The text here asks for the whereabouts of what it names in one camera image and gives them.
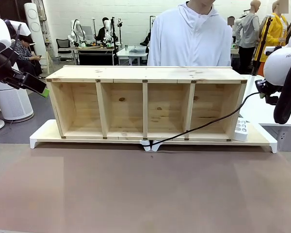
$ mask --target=black pants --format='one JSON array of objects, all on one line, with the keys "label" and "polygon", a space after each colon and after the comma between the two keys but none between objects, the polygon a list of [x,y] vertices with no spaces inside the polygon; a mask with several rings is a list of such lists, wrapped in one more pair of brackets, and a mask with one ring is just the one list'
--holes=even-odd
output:
[{"label": "black pants", "polygon": [[246,74],[247,70],[248,70],[248,66],[250,66],[251,64],[251,60],[252,60],[252,56],[254,53],[254,49],[256,47],[252,47],[252,48],[243,48],[239,46],[239,58],[241,61],[241,65],[239,68],[239,73],[240,74]]},{"label": "black pants", "polygon": [[31,75],[38,77],[42,74],[41,64],[38,61],[23,61],[17,60],[17,66],[20,71],[30,73]]}]

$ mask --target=white wall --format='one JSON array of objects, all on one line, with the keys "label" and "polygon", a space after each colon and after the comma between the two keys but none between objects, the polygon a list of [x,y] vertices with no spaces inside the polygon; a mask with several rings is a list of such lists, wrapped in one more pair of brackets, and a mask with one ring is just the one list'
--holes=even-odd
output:
[{"label": "white wall", "polygon": [[[216,0],[214,5],[224,18],[240,17],[245,9],[250,8],[251,0]],[[258,12],[260,21],[267,13],[272,12],[274,0],[261,0]],[[91,18],[96,18],[96,31],[102,27],[102,18],[122,18],[122,41],[124,44],[138,45],[143,42],[149,31],[149,16],[184,3],[185,0],[44,0],[48,26],[52,41],[66,39],[70,34],[70,21],[79,19],[84,26],[93,26]],[[291,0],[289,14],[291,22]]]}]

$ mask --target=white hoodie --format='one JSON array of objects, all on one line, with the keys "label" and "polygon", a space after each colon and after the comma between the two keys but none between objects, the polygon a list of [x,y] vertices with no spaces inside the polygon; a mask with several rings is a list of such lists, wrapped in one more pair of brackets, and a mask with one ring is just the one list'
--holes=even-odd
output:
[{"label": "white hoodie", "polygon": [[200,15],[186,3],[159,15],[153,25],[148,66],[230,66],[232,28],[212,6]]}]

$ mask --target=wooden shelf top board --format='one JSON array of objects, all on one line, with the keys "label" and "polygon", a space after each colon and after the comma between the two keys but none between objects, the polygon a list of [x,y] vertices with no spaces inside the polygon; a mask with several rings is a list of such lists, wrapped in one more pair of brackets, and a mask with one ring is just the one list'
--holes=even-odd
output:
[{"label": "wooden shelf top board", "polygon": [[246,83],[231,67],[64,66],[47,82],[69,83]]}]

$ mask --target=hood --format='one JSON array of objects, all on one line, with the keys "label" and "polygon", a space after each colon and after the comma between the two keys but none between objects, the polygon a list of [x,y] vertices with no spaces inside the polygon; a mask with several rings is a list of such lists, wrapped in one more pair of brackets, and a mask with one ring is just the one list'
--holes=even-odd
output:
[{"label": "hood", "polygon": [[244,31],[246,31],[251,26],[251,22],[254,17],[258,17],[258,16],[253,13],[249,13],[246,15],[246,17],[242,18],[241,22],[242,22],[242,27]]},{"label": "hood", "polygon": [[201,25],[208,18],[219,15],[219,13],[214,9],[213,5],[208,15],[201,15],[196,13],[194,10],[189,8],[186,3],[179,5],[178,8],[180,10],[180,14],[191,28],[194,28],[197,22],[199,25]]}]

